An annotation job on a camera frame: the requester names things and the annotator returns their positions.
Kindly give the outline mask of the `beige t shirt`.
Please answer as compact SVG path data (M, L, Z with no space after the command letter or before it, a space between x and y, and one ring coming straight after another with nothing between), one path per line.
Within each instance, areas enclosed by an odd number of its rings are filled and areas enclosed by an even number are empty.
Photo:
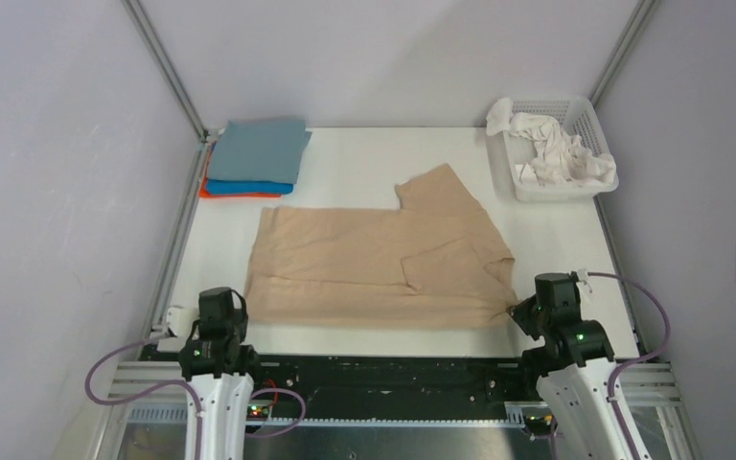
M269 323L473 329L518 300L515 258L453 168L395 189L396 209L262 211L245 294Z

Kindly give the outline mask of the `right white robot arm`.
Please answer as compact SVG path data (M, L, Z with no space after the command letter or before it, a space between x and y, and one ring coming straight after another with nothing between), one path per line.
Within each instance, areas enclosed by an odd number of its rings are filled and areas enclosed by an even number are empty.
M582 315L581 280L574 272L535 278L533 296L509 309L512 320L539 347L522 352L518 387L543 400L581 459L648 459L604 326Z

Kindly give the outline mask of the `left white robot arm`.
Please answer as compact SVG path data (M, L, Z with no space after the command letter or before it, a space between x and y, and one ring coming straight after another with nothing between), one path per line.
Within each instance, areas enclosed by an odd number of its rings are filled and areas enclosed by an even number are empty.
M188 385L188 459L241 459L247 407L264 386L255 348L245 342L246 301L230 287L198 295L198 318L177 355Z

